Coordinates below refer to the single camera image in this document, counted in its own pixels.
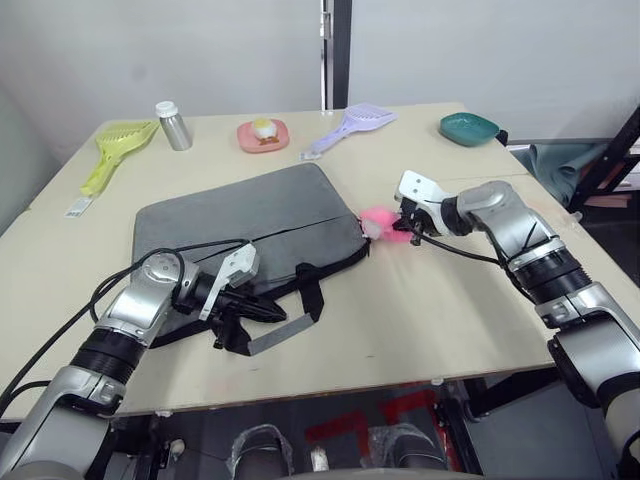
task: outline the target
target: white wall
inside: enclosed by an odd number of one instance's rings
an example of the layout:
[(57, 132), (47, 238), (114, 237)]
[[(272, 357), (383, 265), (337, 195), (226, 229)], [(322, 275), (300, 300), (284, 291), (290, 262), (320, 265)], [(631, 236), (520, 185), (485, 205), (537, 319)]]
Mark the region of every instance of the white wall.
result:
[(350, 103), (458, 100), (510, 139), (610, 138), (640, 101), (638, 0), (354, 0)]
[(0, 84), (66, 161), (106, 120), (320, 107), (317, 0), (3, 0)]
[(59, 167), (0, 89), (0, 235)]

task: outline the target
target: white bottle cap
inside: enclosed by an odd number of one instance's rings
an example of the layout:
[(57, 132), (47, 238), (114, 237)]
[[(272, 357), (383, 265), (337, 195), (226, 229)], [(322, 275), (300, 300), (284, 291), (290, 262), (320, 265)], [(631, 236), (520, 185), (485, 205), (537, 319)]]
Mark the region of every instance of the white bottle cap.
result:
[(160, 118), (169, 118), (178, 114), (178, 107), (176, 104), (166, 100), (156, 104), (156, 115)]

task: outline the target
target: egg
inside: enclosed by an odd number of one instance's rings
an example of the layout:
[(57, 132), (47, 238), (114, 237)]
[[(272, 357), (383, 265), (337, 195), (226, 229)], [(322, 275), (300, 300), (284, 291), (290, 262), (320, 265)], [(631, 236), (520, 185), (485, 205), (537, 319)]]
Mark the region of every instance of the egg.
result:
[(268, 118), (257, 118), (251, 123), (253, 134), (259, 140), (275, 137), (278, 133), (278, 127)]

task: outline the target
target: red marking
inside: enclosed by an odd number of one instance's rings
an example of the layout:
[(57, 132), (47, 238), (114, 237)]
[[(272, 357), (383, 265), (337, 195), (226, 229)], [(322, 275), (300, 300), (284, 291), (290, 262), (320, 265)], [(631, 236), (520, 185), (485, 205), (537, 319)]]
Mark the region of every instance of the red marking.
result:
[(387, 425), (395, 425), (400, 423), (400, 414), (415, 410), (417, 408), (426, 408), (431, 415), (433, 426), (440, 437), (440, 441), (444, 448), (444, 453), (451, 468), (456, 472), (462, 472), (462, 466), (458, 460), (458, 455), (453, 446), (453, 442), (447, 429), (438, 425), (438, 417), (436, 416), (433, 406), (438, 402), (435, 392), (431, 390), (423, 390), (421, 392), (410, 393), (403, 397), (394, 398), (380, 406)]
[(304, 432), (307, 443), (317, 443), (327, 438), (354, 432), (358, 439), (358, 450), (362, 457), (369, 456), (369, 424), (367, 417), (356, 410), (334, 418), (326, 423), (309, 427)]

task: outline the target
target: robotic arm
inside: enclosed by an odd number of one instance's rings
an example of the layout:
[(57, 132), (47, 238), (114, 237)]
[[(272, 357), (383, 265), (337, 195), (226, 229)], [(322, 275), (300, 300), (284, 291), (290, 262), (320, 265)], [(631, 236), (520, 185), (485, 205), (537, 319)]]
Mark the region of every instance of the robotic arm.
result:
[(203, 320), (227, 306), (247, 318), (286, 317), (274, 302), (225, 291), (253, 278), (258, 262), (251, 244), (227, 256), (215, 277), (172, 254), (149, 257), (13, 434), (0, 456), (0, 477), (86, 475), (108, 433), (109, 417), (172, 306), (183, 313), (201, 309)]
[(622, 461), (640, 461), (640, 329), (553, 229), (502, 181), (454, 196), (406, 171), (395, 197), (401, 219), (394, 227), (413, 232), (414, 245), (432, 236), (487, 235), (514, 286), (557, 329), (548, 348), (569, 390), (603, 409)]

